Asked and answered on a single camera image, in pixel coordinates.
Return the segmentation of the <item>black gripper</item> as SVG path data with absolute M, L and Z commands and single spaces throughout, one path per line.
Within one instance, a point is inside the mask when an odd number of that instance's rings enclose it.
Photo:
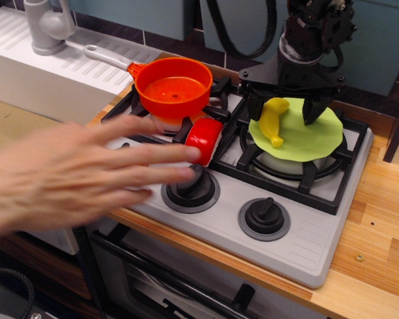
M 247 95 L 249 117 L 258 121 L 264 103 L 273 96 L 310 96 L 303 103 L 303 122 L 306 126 L 315 122 L 346 84 L 345 76 L 323 71 L 318 62 L 291 61 L 277 53 L 263 64 L 239 71 L 238 91 Z

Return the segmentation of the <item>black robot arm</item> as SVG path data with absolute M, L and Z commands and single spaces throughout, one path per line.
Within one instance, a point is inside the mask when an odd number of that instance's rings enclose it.
M 277 51 L 271 60 L 239 72 L 249 117 L 258 121 L 274 97 L 303 100 L 303 122 L 312 124 L 345 85 L 338 73 L 341 44 L 352 40 L 352 1 L 288 1 Z

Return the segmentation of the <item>person's bare hand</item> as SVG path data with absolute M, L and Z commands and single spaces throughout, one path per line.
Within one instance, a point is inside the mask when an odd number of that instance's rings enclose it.
M 199 159 L 197 148 L 107 148 L 116 138 L 159 130 L 153 121 L 136 116 L 93 128 L 60 124 L 2 151 L 0 237 L 85 225 L 113 209 L 145 201 L 153 184 L 191 180 L 194 172 L 182 162 Z

